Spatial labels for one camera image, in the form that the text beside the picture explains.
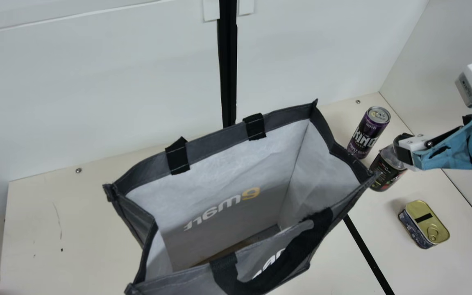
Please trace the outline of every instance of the printed logo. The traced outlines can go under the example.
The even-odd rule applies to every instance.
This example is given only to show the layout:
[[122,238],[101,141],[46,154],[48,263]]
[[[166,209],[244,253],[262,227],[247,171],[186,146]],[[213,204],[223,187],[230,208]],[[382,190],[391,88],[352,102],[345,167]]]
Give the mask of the printed logo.
[[278,260],[279,256],[283,253],[283,251],[285,250],[285,248],[283,248],[282,250],[278,251],[278,253],[276,253],[276,255],[270,257],[267,262],[265,263],[265,265],[263,266],[262,269],[260,269],[256,275],[254,275],[254,277],[252,277],[253,279],[257,276],[260,275],[260,273],[262,273],[262,271],[265,271],[267,269],[267,267],[270,267],[272,265],[272,263],[274,263],[276,260]]
[[207,209],[202,215],[196,217],[195,219],[189,221],[189,223],[186,226],[183,226],[183,231],[190,230],[193,226],[198,226],[202,224],[205,220],[208,220],[209,218],[212,218],[212,216],[215,216],[217,213],[223,211],[224,209],[228,209],[232,207],[232,205],[238,205],[241,200],[251,200],[253,198],[256,198],[260,194],[260,188],[259,187],[253,187],[251,189],[247,189],[245,192],[243,192],[241,195],[236,195],[231,198],[228,198],[227,200],[224,200],[221,202],[220,205],[217,207],[212,207]]
[[356,129],[356,132],[354,133],[354,140],[356,141],[357,144],[363,146],[363,147],[370,147],[372,148],[372,146],[376,143],[376,141],[378,140],[378,138],[369,138],[367,136],[365,136],[365,134],[363,134],[359,128]]

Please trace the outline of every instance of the scuff mark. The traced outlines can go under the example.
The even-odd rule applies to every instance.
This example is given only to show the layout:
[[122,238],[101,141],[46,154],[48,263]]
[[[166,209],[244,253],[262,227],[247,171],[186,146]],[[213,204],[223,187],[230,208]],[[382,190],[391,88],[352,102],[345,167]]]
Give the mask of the scuff mark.
[[56,204],[54,204],[54,202],[52,202],[52,205],[54,206],[54,210],[56,210],[56,215],[58,216],[59,239],[62,239],[62,237],[63,237],[63,230],[61,229],[61,221],[60,221],[60,219],[59,219],[58,208],[56,207]]

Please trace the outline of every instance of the table surface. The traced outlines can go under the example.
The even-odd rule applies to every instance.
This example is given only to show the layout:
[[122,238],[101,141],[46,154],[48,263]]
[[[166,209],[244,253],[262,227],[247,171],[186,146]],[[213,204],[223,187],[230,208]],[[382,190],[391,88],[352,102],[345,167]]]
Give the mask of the table surface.
[[[345,145],[365,110],[375,105],[392,114],[376,150],[409,132],[378,93],[320,110]],[[141,249],[107,203],[101,185],[163,148],[9,183],[0,294],[122,294],[137,271]],[[365,164],[375,156],[372,152]],[[429,203],[451,233],[448,241],[430,250],[418,248],[397,218],[406,203],[417,199]],[[368,190],[350,217],[396,294],[472,293],[472,207],[441,170],[407,172],[385,193]],[[296,293],[384,294],[342,222],[322,242],[311,269],[271,294]]]

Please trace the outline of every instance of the gray tote bag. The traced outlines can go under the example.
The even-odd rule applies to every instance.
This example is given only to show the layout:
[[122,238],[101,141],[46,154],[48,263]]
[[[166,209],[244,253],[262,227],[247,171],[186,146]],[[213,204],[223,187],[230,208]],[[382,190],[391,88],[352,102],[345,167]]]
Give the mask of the gray tote bag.
[[103,185],[143,248],[125,294],[261,295],[309,268],[375,180],[316,102],[180,138]]

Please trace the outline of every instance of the can label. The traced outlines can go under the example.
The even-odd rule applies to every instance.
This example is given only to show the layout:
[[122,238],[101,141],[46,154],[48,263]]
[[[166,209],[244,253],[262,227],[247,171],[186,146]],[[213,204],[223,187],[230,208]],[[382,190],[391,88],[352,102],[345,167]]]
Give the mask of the can label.
[[371,109],[367,110],[360,122],[360,125],[358,125],[356,131],[354,131],[351,141],[347,145],[347,151],[352,153],[358,159],[367,157],[369,151],[371,151],[372,147],[388,125],[388,122],[376,123],[371,120],[369,118],[369,111]]
[[398,218],[401,223],[405,226],[405,229],[409,232],[411,235],[412,239],[416,242],[418,247],[422,249],[429,249],[433,246],[435,246],[434,243],[431,243],[427,237],[422,233],[422,231],[416,226],[416,224],[413,222],[413,219],[409,216],[409,214],[405,211],[400,212],[398,215]]
[[377,192],[384,192],[395,184],[407,170],[398,170],[390,166],[382,155],[378,154],[369,168],[373,172],[381,172],[380,176],[371,185],[371,188]]

